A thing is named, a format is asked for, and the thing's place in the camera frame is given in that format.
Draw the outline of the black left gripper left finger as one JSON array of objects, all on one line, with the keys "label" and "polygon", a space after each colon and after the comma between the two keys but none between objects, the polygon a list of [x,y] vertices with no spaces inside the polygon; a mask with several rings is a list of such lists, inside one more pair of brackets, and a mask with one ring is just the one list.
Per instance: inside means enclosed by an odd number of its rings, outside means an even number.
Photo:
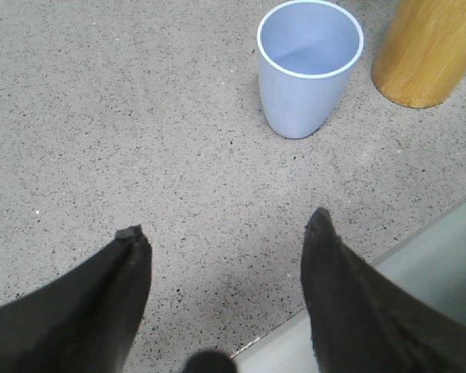
[{"label": "black left gripper left finger", "polygon": [[121,372],[151,288],[152,248],[119,230],[57,280],[0,306],[0,372]]}]

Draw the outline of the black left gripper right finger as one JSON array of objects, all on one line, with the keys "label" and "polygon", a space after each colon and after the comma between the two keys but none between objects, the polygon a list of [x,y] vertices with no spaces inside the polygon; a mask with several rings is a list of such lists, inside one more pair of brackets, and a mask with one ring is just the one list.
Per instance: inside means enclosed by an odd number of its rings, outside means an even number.
[{"label": "black left gripper right finger", "polygon": [[301,286],[321,372],[466,372],[466,326],[355,254],[323,207],[305,227]]}]

